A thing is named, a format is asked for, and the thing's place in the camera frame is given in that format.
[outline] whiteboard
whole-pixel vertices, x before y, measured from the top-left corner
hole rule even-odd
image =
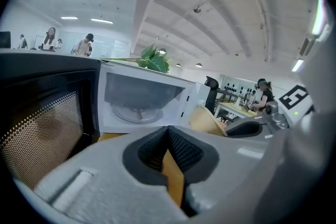
[[[38,46],[40,46],[42,43],[44,43],[45,37],[42,36],[36,36],[35,42],[34,42],[34,48],[38,50]]]

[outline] beige bowl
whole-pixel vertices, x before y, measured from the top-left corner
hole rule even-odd
[[[199,106],[191,113],[189,124],[191,129],[198,132],[227,136],[221,123],[203,106]]]

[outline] desk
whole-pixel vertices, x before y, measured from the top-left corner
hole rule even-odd
[[[224,109],[232,114],[237,115],[240,118],[247,118],[247,117],[253,117],[256,116],[257,114],[255,112],[252,111],[244,111],[242,108],[242,110],[237,109],[236,107],[234,107],[235,103],[219,103],[215,112],[215,118],[217,118],[218,113],[220,111],[220,109]]]

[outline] long dark hair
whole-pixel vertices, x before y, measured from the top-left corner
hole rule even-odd
[[[53,36],[49,36],[50,29],[54,30],[54,35]],[[48,30],[48,32],[47,32],[47,36],[46,36],[46,38],[44,40],[44,44],[46,44],[47,41],[48,41],[48,39],[50,39],[50,41],[49,41],[49,45],[50,45],[52,43],[52,41],[55,39],[55,34],[56,34],[56,29],[54,27],[50,27],[49,30]]]

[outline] green plant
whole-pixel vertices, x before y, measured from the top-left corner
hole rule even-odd
[[[168,73],[169,64],[168,59],[164,55],[156,52],[156,47],[151,45],[141,52],[140,58],[102,58],[103,61],[127,61],[136,62],[139,67],[148,68],[162,73]]]

